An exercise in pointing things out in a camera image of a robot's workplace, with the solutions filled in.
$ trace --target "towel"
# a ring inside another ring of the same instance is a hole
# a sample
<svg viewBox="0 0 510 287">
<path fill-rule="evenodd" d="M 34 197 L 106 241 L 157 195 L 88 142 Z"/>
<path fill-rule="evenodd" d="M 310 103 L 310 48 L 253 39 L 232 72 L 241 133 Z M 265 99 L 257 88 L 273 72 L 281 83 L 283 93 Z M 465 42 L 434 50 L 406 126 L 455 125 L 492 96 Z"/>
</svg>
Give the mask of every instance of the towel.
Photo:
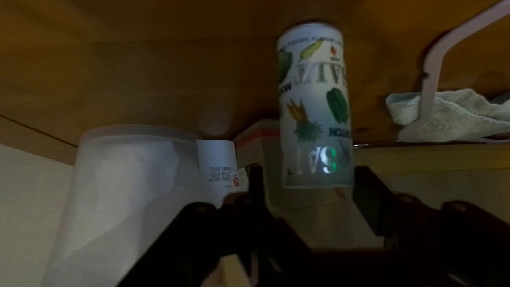
<svg viewBox="0 0 510 287">
<path fill-rule="evenodd" d="M 493 104 L 473 90 L 436 93 L 431 117 L 425 122 L 415 122 L 418 93 L 390 95 L 385 106 L 393 123 L 404 126 L 398 133 L 398 142 L 484 142 L 482 138 L 510 133 L 510 101 L 506 99 L 508 95 Z"/>
</svg>

